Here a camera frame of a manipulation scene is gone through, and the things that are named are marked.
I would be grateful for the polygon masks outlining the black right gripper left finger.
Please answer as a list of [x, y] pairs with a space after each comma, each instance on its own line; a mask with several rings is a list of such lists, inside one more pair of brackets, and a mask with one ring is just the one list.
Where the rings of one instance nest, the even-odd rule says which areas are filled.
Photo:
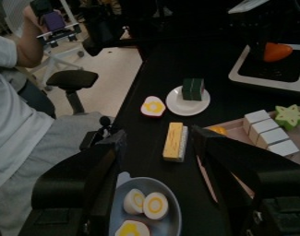
[[61, 161], [38, 178], [20, 236], [108, 236], [127, 133]]

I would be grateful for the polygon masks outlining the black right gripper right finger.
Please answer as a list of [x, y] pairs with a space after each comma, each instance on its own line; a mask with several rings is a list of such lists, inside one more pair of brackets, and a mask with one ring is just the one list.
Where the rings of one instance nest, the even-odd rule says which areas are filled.
[[300, 165], [196, 125], [192, 139], [228, 236], [300, 236]]

